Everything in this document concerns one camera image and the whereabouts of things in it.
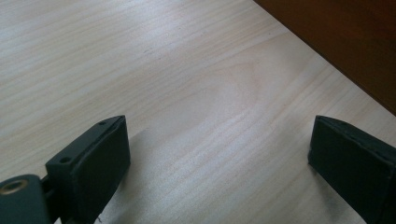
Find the black plastic part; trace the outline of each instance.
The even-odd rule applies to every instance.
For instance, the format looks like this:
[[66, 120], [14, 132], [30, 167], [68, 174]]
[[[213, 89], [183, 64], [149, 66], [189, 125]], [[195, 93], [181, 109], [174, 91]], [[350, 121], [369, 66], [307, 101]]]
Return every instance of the black plastic part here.
[[93, 223], [130, 165], [124, 116], [103, 120], [46, 163], [62, 222]]
[[368, 224], [396, 223], [396, 148], [317, 116], [308, 160]]
[[38, 176], [20, 175], [0, 184], [0, 223], [51, 223]]
[[50, 180], [47, 175], [41, 180], [41, 187], [47, 201], [49, 220], [53, 223], [61, 216], [61, 213], [64, 210], [64, 205], [60, 203], [59, 196], [56, 194], [55, 188], [50, 184]]

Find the wood grain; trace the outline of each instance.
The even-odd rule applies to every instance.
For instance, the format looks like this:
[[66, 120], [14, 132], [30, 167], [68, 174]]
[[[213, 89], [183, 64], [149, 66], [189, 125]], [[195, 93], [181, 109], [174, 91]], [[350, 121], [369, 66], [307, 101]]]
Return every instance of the wood grain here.
[[396, 115], [396, 1], [255, 1]]
[[126, 115], [97, 223], [363, 223], [307, 165], [316, 114], [396, 118], [253, 1], [0, 3], [0, 179]]

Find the screw hole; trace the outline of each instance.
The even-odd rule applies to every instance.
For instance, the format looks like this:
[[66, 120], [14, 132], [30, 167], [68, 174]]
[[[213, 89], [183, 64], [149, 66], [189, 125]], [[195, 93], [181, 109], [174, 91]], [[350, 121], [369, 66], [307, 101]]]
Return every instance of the screw hole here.
[[25, 179], [14, 180], [0, 188], [0, 194], [7, 195], [15, 193], [21, 189], [24, 189], [27, 186], [27, 183], [28, 181]]
[[67, 163], [67, 162], [69, 162], [69, 161], [71, 161], [72, 159], [70, 159], [69, 157], [63, 157], [62, 159], [61, 159], [61, 163]]

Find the black plastic bracket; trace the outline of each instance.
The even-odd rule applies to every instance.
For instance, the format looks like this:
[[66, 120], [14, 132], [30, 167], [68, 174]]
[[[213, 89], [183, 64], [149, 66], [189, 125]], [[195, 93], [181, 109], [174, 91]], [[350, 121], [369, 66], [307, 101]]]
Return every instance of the black plastic bracket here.
[[105, 119], [46, 163], [48, 175], [0, 183], [0, 223], [93, 223], [130, 165], [124, 116]]
[[396, 148], [317, 116], [308, 160], [368, 224], [396, 223]]

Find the wooden table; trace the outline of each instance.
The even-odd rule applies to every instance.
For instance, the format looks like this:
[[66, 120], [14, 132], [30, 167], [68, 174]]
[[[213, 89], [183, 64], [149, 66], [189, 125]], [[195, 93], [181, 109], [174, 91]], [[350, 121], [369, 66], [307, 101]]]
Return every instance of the wooden table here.
[[124, 114], [97, 223], [364, 223], [307, 165], [316, 114], [396, 118], [251, 0], [0, 3], [0, 179]]

